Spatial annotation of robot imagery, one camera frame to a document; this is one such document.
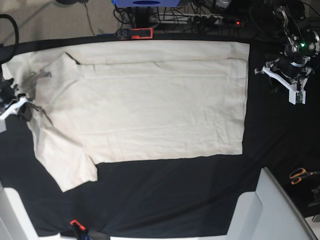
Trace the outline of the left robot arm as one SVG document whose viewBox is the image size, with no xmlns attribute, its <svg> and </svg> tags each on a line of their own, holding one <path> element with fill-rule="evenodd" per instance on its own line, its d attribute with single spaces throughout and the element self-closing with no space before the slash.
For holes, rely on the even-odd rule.
<svg viewBox="0 0 320 240">
<path fill-rule="evenodd" d="M 248 9 L 257 36 L 268 43 L 281 43 L 283 49 L 265 54 L 266 63 L 254 73 L 269 78 L 272 92 L 288 90 L 291 104 L 305 104 L 305 86 L 318 64 L 320 35 L 313 30 L 301 0 L 253 0 Z"/>
</svg>

